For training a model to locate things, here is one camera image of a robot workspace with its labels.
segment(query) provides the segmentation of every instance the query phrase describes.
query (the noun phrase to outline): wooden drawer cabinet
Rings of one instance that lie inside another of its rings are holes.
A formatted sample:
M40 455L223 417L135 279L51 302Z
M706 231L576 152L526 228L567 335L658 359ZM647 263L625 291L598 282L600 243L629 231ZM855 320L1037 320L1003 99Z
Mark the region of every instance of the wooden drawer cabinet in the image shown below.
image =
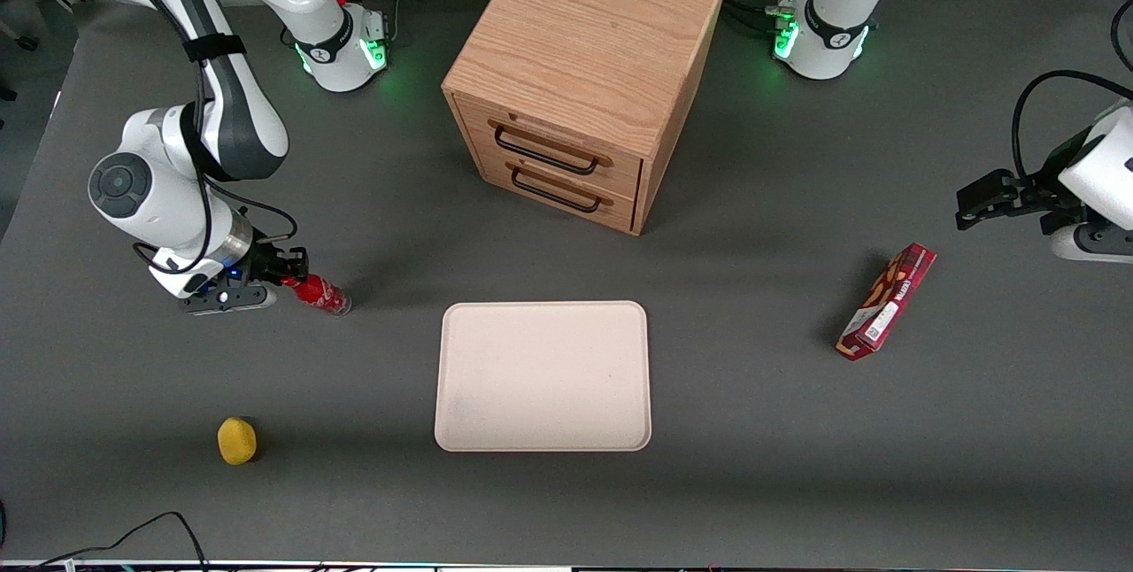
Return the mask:
M638 236L721 0L492 0L442 88L489 183Z

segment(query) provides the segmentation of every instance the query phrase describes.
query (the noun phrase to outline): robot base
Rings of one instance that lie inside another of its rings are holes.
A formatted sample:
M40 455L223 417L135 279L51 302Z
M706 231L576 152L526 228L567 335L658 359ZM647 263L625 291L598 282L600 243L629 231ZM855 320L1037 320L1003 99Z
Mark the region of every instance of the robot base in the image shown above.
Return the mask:
M389 59L385 44L385 19L381 11L365 10L358 3L347 3L342 9L353 20L352 39L331 63L320 63L296 44L303 59L304 71L314 76L324 91L351 92L363 87L374 75L385 69Z
M869 35L869 27L858 39L850 39L846 46L826 48L820 35L811 31L799 15L807 0L780 0L775 16L785 19L786 26L775 36L774 59L787 63L798 75L813 80L829 80L842 76L843 71L861 56L862 44Z

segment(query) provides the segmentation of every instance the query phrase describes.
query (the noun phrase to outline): wooden cabinet top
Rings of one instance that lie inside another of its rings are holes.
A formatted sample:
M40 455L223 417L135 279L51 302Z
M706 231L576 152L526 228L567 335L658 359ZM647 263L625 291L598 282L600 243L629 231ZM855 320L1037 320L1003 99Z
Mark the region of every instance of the wooden cabinet top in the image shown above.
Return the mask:
M491 0L443 87L648 157L719 2Z

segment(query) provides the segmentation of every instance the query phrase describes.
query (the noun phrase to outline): drawer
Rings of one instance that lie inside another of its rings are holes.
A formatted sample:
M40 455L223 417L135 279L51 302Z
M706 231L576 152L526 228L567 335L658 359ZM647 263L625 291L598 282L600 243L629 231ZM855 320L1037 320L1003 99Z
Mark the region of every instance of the drawer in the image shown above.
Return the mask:
M621 232L633 224L633 200L603 189L565 180L546 169L522 164L518 157L482 157L484 179L508 191L562 208Z
M458 95L457 108L479 160L509 157L518 164L542 164L565 180L636 197L640 157L595 148L550 128L538 128L516 113L499 111Z

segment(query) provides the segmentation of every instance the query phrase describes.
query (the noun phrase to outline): green led light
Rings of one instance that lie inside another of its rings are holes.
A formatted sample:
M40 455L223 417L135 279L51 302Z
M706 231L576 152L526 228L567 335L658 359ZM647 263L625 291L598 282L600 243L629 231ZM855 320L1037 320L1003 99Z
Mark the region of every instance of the green led light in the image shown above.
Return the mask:
M369 61L369 67L374 71L385 67L385 43L382 41L367 41L365 39L358 39L358 46L361 48L363 53L366 56L366 60Z
M794 49L794 41L799 37L799 24L791 23L785 31L780 32L778 37L775 40L775 53L781 59L787 59L791 56L792 49Z
M301 49L299 49L299 43L295 44L295 51L299 54L299 60L303 61L303 70L310 75L310 65L307 65L307 57L304 56Z
M869 35L869 25L866 25L864 31L861 31L861 39L858 39L858 49L853 51L854 59L861 56L861 48L866 44L866 36Z

